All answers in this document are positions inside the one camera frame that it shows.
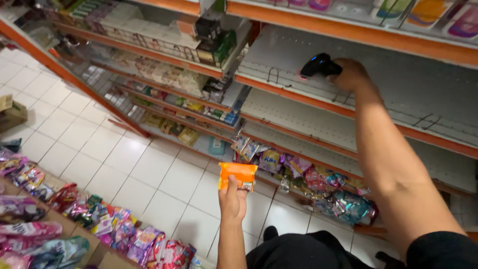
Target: hand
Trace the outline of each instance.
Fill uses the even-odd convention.
[[[341,90],[355,92],[358,89],[373,86],[367,70],[358,61],[337,58],[333,62],[342,67],[342,73],[340,75],[330,75],[326,79],[336,84]]]
[[[228,177],[227,190],[219,190],[219,206],[221,207],[221,222],[241,224],[246,216],[247,191],[238,190],[236,177]]]

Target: barcode scanner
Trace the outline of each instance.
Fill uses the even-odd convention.
[[[313,75],[320,73],[322,76],[340,75],[342,67],[330,59],[327,53],[318,54],[310,59],[300,70],[302,78],[310,78]]]

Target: orange product package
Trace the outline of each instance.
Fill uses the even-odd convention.
[[[233,175],[238,181],[238,190],[252,191],[257,165],[223,162],[220,162],[219,165],[221,166],[221,176],[218,186],[220,190],[228,188],[228,177]]]

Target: white tile floor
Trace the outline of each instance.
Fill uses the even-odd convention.
[[[23,138],[22,153],[44,169],[131,209],[145,223],[193,244],[200,256],[216,262],[220,222],[216,161],[112,125],[93,101],[71,92],[18,50],[0,53],[0,95],[7,93],[30,107],[29,120],[0,134],[2,141]],[[274,193],[273,187],[258,182],[248,195],[243,221],[246,251],[262,243],[266,226],[275,225],[280,234],[327,230],[371,266],[383,267],[374,258],[378,250],[398,257],[387,242],[355,235],[346,225],[311,215],[288,195],[276,193],[273,199]]]

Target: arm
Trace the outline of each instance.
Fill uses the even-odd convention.
[[[221,224],[217,250],[218,269],[247,269],[242,220],[246,215],[247,191],[238,190],[238,182],[229,176],[227,190],[219,190]]]
[[[343,71],[328,79],[355,93],[359,164],[402,257],[421,235],[437,231],[466,235],[425,166],[392,122],[365,68],[353,60],[334,61]]]

